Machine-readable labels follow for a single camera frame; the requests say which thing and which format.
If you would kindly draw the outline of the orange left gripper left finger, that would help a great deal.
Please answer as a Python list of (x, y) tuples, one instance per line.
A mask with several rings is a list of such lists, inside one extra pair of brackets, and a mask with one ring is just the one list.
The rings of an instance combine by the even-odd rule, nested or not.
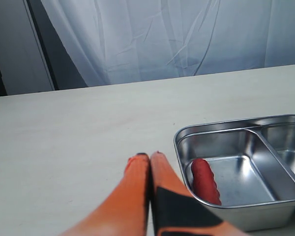
[(128, 159), (124, 175), (112, 193), (86, 218), (62, 236), (145, 236), (148, 223), (149, 157)]

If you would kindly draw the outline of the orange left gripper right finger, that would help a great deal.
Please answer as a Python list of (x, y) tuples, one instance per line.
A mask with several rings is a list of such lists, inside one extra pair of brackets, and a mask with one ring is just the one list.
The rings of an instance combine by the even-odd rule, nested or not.
[(150, 157), (152, 216), (156, 236), (245, 236), (203, 206), (179, 179), (165, 154)]

